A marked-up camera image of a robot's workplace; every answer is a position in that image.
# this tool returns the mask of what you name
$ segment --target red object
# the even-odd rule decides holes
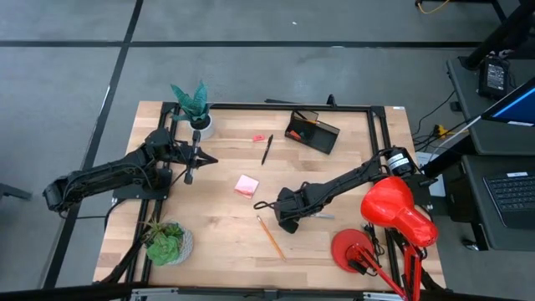
[[[421,258],[414,246],[405,246],[404,265],[404,275],[407,277],[407,283],[412,292],[412,300],[420,300]]]
[[[366,234],[354,229],[346,229],[342,232],[338,232],[331,242],[331,254],[333,255],[334,262],[338,264],[343,270],[357,273],[348,264],[348,258],[354,256],[351,253],[354,248],[352,246],[361,246],[370,252],[373,252],[373,246]]]
[[[366,268],[374,269],[395,293],[400,295],[404,300],[407,300],[403,289],[395,284],[375,261],[374,255],[372,255],[374,249],[366,234],[354,229],[346,229],[339,232],[331,242],[331,253],[336,264],[345,271],[357,273],[355,269],[349,266],[349,260],[354,260]]]
[[[397,176],[375,184],[360,205],[362,216],[381,227],[394,227],[417,247],[429,247],[436,242],[435,225],[415,209],[410,188]]]
[[[295,139],[297,139],[297,140],[301,140],[301,136],[300,136],[298,133],[296,133],[295,130],[290,131],[289,134],[290,134],[293,138],[295,138]]]
[[[264,139],[266,139],[266,137],[264,137],[264,135],[255,135],[252,138],[252,142],[262,141]]]

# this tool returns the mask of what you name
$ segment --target lamp shade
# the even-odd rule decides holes
[[[377,182],[364,196],[360,212],[368,222],[396,228],[417,247],[428,247],[438,238],[435,224],[415,209],[410,188],[397,176]]]

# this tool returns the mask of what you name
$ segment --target succulent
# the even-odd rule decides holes
[[[176,238],[182,238],[182,235],[184,235],[184,231],[180,227],[178,227],[178,224],[172,223],[168,224],[167,227],[164,229],[164,234],[169,237],[176,237]]]
[[[199,83],[193,99],[177,86],[171,84],[171,88],[181,105],[181,109],[184,111],[183,115],[173,115],[174,120],[188,120],[191,123],[196,123],[202,122],[206,118],[210,110],[210,105],[206,103],[208,92],[202,81]]]
[[[175,261],[180,255],[184,236],[180,226],[175,222],[157,222],[155,219],[143,223],[150,227],[144,236],[150,260],[157,266]]]
[[[153,238],[150,247],[147,248],[147,256],[157,266],[162,266],[166,263],[177,260],[179,253],[180,242],[178,238],[173,236],[165,236],[164,234],[157,234]]]

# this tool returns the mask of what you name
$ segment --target lamp base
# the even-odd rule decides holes
[[[333,260],[341,267],[343,270],[357,273],[357,270],[349,266],[349,260],[356,260],[358,263],[368,268],[369,265],[364,259],[360,256],[352,256],[354,252],[352,246],[357,245],[364,247],[371,254],[374,253],[373,245],[370,239],[361,231],[354,229],[345,229],[342,232],[336,234],[331,242],[331,254],[333,255]]]

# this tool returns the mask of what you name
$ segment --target black box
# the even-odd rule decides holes
[[[318,121],[318,113],[311,110],[293,110],[284,135],[318,151],[330,154],[340,129]]]

